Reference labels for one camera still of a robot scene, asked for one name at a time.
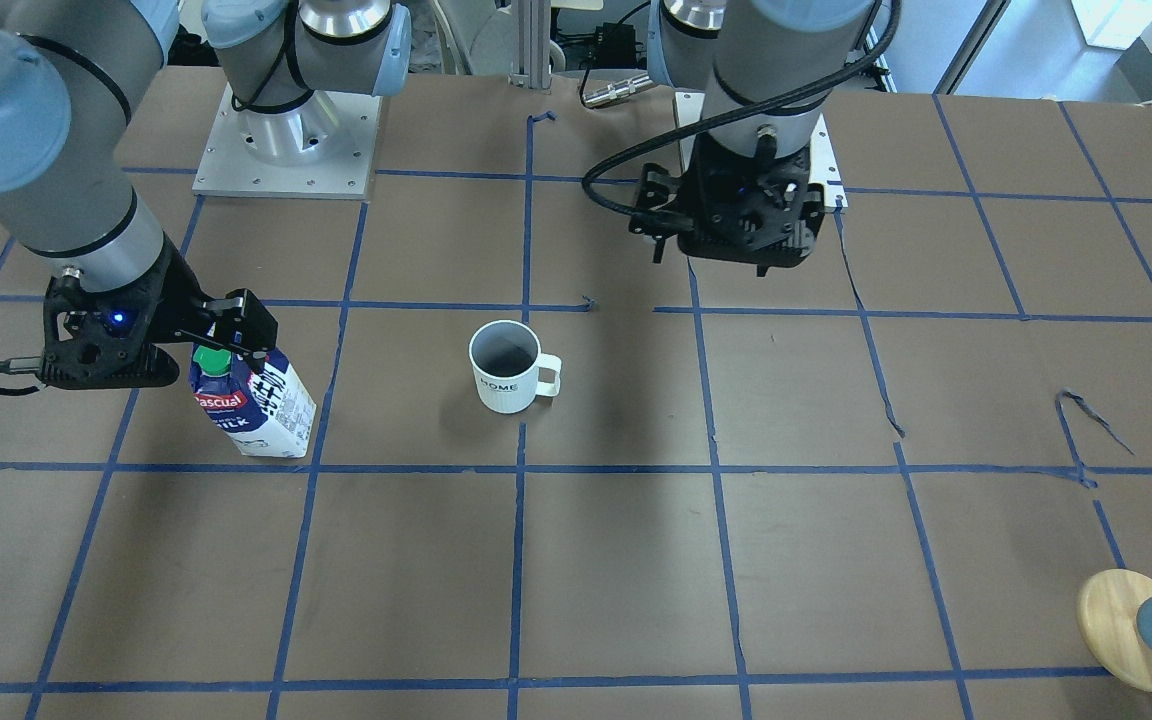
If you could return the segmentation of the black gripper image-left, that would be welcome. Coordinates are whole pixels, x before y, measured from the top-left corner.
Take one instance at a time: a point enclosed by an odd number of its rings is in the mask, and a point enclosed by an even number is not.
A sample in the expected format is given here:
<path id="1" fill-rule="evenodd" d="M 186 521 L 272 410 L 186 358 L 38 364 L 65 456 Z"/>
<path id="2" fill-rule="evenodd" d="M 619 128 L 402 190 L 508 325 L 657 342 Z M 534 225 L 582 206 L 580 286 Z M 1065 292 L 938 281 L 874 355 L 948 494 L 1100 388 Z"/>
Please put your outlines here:
<path id="1" fill-rule="evenodd" d="M 161 343 L 195 342 L 242 357 L 262 372 L 276 347 L 275 316 L 250 290 L 210 300 L 169 238 L 151 268 L 119 290 L 82 290 L 51 279 L 44 297 L 38 378 L 60 389 L 164 387 L 179 365 Z"/>

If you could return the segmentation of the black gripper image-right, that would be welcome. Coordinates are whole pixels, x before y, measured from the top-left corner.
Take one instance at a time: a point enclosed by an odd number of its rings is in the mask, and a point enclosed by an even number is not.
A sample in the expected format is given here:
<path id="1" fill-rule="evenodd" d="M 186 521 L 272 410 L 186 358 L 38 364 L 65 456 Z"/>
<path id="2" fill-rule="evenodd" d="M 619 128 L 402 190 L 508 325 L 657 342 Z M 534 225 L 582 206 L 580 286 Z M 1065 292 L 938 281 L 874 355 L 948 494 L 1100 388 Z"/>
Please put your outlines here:
<path id="1" fill-rule="evenodd" d="M 794 268 L 817 247 L 826 205 L 823 187 L 809 183 L 810 150 L 776 156 L 778 141 L 764 135 L 753 156 L 740 156 L 708 135 L 695 138 L 685 173 L 673 177 L 647 162 L 637 183 L 630 233 L 652 247 L 660 264 L 669 238 L 681 252 L 756 266 Z"/>

